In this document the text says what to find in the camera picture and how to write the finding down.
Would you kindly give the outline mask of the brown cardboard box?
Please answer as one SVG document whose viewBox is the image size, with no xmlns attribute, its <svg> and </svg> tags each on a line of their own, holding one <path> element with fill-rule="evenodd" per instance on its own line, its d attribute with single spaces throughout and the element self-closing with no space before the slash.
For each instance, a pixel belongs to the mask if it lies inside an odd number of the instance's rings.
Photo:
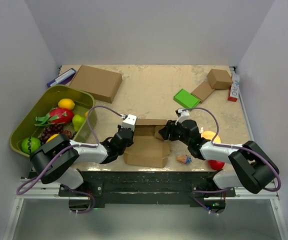
<svg viewBox="0 0 288 240">
<path fill-rule="evenodd" d="M 123 154 L 128 165 L 164 168 L 170 154 L 170 143 L 159 130 L 167 124 L 165 119 L 138 119 L 135 124 L 133 144 Z"/>
</svg>

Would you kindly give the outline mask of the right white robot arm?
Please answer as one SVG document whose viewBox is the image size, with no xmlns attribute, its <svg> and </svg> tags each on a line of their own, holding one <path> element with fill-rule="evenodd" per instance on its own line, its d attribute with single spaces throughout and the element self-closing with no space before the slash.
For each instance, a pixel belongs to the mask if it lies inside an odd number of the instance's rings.
<svg viewBox="0 0 288 240">
<path fill-rule="evenodd" d="M 164 140 L 180 141 L 194 158 L 220 161 L 232 165 L 234 171 L 219 171 L 207 183 L 214 197 L 233 187 L 244 187 L 253 194 L 261 190 L 276 192 L 282 186 L 279 169 L 254 141 L 244 144 L 220 144 L 201 136 L 196 121 L 168 120 L 159 134 Z"/>
</svg>

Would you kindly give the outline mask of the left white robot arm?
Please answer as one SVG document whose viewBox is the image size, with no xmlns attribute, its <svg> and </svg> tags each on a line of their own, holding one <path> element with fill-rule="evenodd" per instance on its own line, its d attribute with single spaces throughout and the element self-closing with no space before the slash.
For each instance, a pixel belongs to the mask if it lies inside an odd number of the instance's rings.
<svg viewBox="0 0 288 240">
<path fill-rule="evenodd" d="M 79 171 L 71 169 L 74 162 L 92 162 L 108 164 L 123 155 L 126 148 L 133 144 L 135 127 L 119 125 L 113 137 L 108 137 L 99 144 L 81 143 L 68 139 L 63 134 L 30 154 L 30 161 L 43 184 L 59 182 L 76 196 L 83 196 L 88 184 Z"/>
</svg>

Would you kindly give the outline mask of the green flat box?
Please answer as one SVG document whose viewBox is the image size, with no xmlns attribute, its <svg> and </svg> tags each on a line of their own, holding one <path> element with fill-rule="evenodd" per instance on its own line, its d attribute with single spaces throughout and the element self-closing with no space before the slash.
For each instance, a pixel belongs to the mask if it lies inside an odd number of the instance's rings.
<svg viewBox="0 0 288 240">
<path fill-rule="evenodd" d="M 173 100 L 187 109 L 194 108 L 201 102 L 197 97 L 183 88 L 173 96 Z"/>
</svg>

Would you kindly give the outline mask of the flat small cardboard box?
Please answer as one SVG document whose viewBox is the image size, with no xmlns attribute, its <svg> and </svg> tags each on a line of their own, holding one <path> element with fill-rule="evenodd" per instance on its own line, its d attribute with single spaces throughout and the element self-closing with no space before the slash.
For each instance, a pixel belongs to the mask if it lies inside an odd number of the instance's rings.
<svg viewBox="0 0 288 240">
<path fill-rule="evenodd" d="M 214 91 L 215 90 L 208 82 L 203 81 L 191 92 L 191 94 L 201 102 L 204 102 Z"/>
</svg>

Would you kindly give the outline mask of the large flat cardboard box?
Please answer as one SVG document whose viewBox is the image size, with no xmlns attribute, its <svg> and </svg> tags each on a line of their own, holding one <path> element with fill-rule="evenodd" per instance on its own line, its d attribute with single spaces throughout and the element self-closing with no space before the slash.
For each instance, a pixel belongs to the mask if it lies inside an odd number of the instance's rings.
<svg viewBox="0 0 288 240">
<path fill-rule="evenodd" d="M 90 93 L 95 100 L 111 104 L 122 80 L 120 73 L 82 65 L 69 86 Z"/>
</svg>

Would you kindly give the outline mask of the small cardboard cube box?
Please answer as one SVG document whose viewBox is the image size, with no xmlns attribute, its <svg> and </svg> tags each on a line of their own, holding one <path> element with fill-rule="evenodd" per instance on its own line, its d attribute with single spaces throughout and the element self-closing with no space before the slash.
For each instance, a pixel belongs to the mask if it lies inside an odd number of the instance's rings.
<svg viewBox="0 0 288 240">
<path fill-rule="evenodd" d="M 227 90 L 233 83 L 230 74 L 226 70 L 212 68 L 206 77 L 214 90 Z"/>
</svg>

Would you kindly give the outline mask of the purple white box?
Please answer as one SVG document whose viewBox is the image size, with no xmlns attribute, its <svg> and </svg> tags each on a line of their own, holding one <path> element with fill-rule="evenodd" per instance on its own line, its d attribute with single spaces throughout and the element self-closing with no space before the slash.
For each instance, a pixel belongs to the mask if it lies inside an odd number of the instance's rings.
<svg viewBox="0 0 288 240">
<path fill-rule="evenodd" d="M 73 68 L 70 68 L 69 70 L 65 71 L 64 73 L 60 74 L 59 76 L 57 76 L 56 78 L 54 78 L 53 80 L 49 81 L 46 86 L 48 88 L 56 86 L 56 85 L 66 85 L 68 84 L 73 77 L 76 74 L 76 70 Z"/>
</svg>

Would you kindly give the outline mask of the small colourful toy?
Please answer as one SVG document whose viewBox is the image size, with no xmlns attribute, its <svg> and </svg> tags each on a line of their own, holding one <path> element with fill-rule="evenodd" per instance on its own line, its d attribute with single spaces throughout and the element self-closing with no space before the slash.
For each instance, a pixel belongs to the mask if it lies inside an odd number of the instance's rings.
<svg viewBox="0 0 288 240">
<path fill-rule="evenodd" d="M 192 162 L 192 158 L 188 155 L 179 155 L 176 157 L 176 160 L 182 164 L 189 164 Z"/>
</svg>

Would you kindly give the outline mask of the green pear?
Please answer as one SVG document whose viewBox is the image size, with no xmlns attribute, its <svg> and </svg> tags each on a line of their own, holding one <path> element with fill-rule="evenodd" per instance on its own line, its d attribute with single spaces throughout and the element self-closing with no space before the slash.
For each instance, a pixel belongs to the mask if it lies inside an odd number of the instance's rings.
<svg viewBox="0 0 288 240">
<path fill-rule="evenodd" d="M 75 114 L 72 118 L 72 124 L 75 132 L 78 132 L 81 126 L 83 125 L 84 121 L 86 120 L 85 116 Z"/>
</svg>

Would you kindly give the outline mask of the red apple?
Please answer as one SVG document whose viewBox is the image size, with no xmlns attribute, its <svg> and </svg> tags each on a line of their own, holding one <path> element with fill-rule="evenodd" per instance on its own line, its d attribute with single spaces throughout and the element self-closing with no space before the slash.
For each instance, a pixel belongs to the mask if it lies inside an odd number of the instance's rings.
<svg viewBox="0 0 288 240">
<path fill-rule="evenodd" d="M 218 160 L 208 160 L 207 163 L 212 170 L 216 171 L 222 170 L 223 167 L 225 166 L 224 162 Z"/>
</svg>

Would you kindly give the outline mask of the red dragon fruit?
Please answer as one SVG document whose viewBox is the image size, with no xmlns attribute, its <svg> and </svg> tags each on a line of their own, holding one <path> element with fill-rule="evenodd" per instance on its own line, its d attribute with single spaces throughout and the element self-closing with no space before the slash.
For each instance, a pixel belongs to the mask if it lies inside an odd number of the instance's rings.
<svg viewBox="0 0 288 240">
<path fill-rule="evenodd" d="M 36 127 L 49 126 L 49 125 L 62 125 L 68 124 L 72 121 L 75 114 L 72 110 L 63 107 L 53 108 L 45 116 L 36 117 Z"/>
</svg>

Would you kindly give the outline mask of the dark purple grapes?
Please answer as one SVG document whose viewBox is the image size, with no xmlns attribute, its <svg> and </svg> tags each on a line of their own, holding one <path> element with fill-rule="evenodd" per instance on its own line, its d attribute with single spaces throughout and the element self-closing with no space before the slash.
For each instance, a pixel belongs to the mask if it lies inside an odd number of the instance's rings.
<svg viewBox="0 0 288 240">
<path fill-rule="evenodd" d="M 54 134 L 65 135 L 71 140 L 76 135 L 76 132 L 72 131 L 72 128 L 69 128 L 69 125 L 53 124 L 46 126 L 38 137 L 41 141 L 41 145 L 44 145 L 48 138 Z"/>
</svg>

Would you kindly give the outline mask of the yellow mango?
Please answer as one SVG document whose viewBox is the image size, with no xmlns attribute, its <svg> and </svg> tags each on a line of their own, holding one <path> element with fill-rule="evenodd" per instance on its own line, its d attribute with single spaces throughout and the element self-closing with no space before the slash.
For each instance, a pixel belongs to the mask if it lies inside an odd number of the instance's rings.
<svg viewBox="0 0 288 240">
<path fill-rule="evenodd" d="M 58 135 L 59 135 L 58 133 L 53 134 L 52 136 L 50 136 L 50 137 L 47 139 L 46 143 L 48 143 L 49 141 L 53 140 L 53 139 L 56 138 Z"/>
</svg>

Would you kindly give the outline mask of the black base frame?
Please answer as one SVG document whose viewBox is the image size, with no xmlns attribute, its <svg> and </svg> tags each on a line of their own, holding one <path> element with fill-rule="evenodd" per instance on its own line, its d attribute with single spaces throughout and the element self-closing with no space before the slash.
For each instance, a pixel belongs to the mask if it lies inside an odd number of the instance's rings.
<svg viewBox="0 0 288 240">
<path fill-rule="evenodd" d="M 134 205 L 189 205 L 196 208 L 204 204 L 208 210 L 220 214 L 226 207 L 226 199 L 234 197 L 230 189 L 224 193 L 199 193 L 214 191 L 211 185 L 213 172 L 189 171 L 83 171 L 84 183 L 77 193 L 63 185 L 56 188 L 56 195 L 68 197 L 71 210 L 85 210 L 88 199 L 82 193 L 95 198 L 95 207 L 108 204 Z"/>
</svg>

